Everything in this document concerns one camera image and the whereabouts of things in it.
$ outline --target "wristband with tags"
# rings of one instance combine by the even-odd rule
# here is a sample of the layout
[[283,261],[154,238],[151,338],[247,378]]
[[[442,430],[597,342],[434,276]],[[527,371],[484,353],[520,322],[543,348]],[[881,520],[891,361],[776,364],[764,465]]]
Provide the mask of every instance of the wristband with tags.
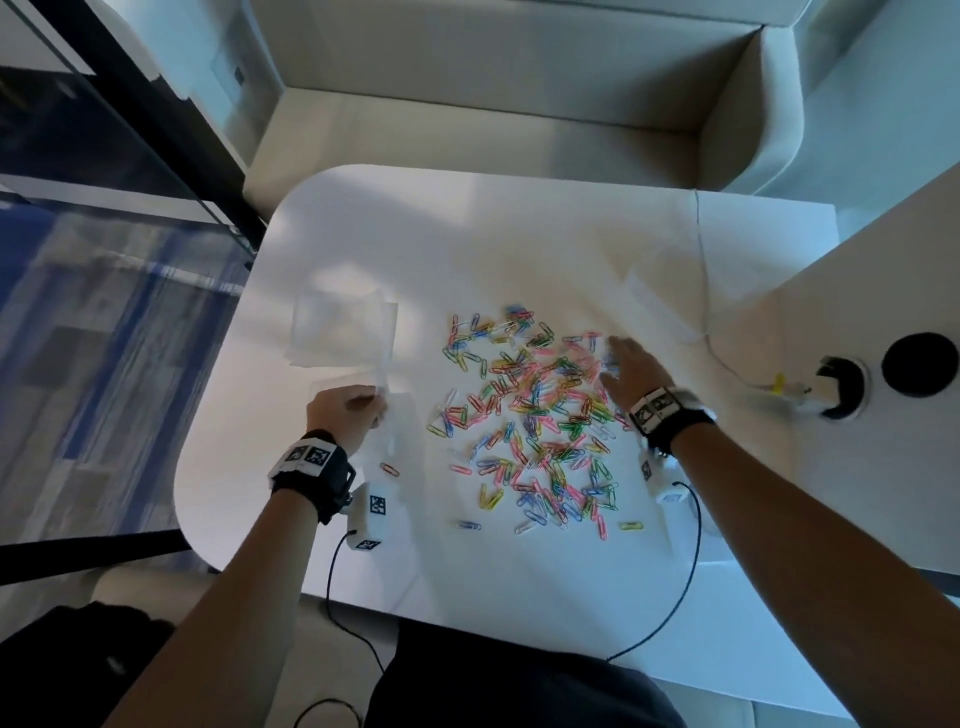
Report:
[[640,398],[630,408],[630,420],[650,447],[664,455],[673,454],[673,438],[691,425],[716,424],[696,395],[680,387],[661,387]]
[[350,501],[356,471],[347,453],[325,429],[315,429],[291,445],[270,470],[271,492],[289,489],[306,497],[323,525]]

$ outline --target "human hand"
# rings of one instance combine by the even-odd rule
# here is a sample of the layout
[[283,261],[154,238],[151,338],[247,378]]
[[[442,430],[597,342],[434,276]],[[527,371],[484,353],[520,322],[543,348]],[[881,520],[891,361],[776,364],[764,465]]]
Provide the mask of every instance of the human hand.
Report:
[[604,372],[600,381],[624,412],[655,389],[673,386],[673,379],[657,359],[633,339],[611,336],[607,345],[620,365],[620,376]]
[[306,405],[306,431],[325,429],[347,455],[353,455],[386,410],[387,401],[376,394],[376,387],[326,389]]

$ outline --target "white table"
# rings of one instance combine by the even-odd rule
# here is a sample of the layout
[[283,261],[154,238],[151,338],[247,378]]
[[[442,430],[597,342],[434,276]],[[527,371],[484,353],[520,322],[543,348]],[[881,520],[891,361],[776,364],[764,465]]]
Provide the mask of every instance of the white table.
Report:
[[[618,515],[647,528],[621,532],[610,519],[603,543],[586,523],[515,536],[519,511],[511,502],[479,511],[478,480],[449,471],[447,442],[427,434],[424,423],[452,387],[476,391],[479,382],[440,352],[449,316],[497,315],[520,302],[558,335],[632,334],[744,447],[792,475],[789,415],[736,386],[702,344],[678,341],[624,291],[623,274],[654,241],[696,251],[694,210],[688,190],[419,169],[340,167],[304,182],[267,230],[184,444],[174,493],[184,535],[212,566],[227,564],[267,500],[265,473],[302,434],[311,384],[338,374],[284,359],[300,286],[312,277],[348,292],[382,288],[399,304],[390,384],[392,416],[404,424],[393,460],[404,513],[388,545],[341,551],[334,598],[599,657],[635,642],[676,601],[686,567],[641,484],[627,433],[609,461],[622,484]],[[701,193],[701,218],[715,287],[746,286],[754,296],[837,244],[830,206]],[[683,272],[691,295],[702,284],[697,271]],[[742,271],[750,275],[738,279]],[[770,379],[781,367],[770,297],[714,338],[744,376]],[[370,473],[370,457],[358,454]],[[484,530],[453,527],[459,518],[481,521]],[[343,517],[318,529],[305,592],[324,593],[343,533]],[[736,564],[698,569],[668,626],[621,664],[706,690],[845,715]]]

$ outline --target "forearm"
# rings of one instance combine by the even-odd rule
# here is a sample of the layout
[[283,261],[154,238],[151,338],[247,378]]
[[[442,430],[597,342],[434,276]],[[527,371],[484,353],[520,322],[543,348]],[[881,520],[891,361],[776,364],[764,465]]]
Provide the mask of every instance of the forearm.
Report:
[[673,451],[764,602],[861,725],[953,720],[960,611],[719,428],[694,425]]
[[316,529],[309,500],[276,492],[107,728],[262,725],[293,638]]

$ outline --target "black circular cap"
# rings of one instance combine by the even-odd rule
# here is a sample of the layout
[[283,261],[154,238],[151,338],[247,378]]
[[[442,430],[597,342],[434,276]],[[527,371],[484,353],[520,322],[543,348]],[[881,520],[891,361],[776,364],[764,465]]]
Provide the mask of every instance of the black circular cap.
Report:
[[880,367],[887,384],[907,397],[932,397],[957,375],[960,354],[943,334],[912,333],[895,342]]

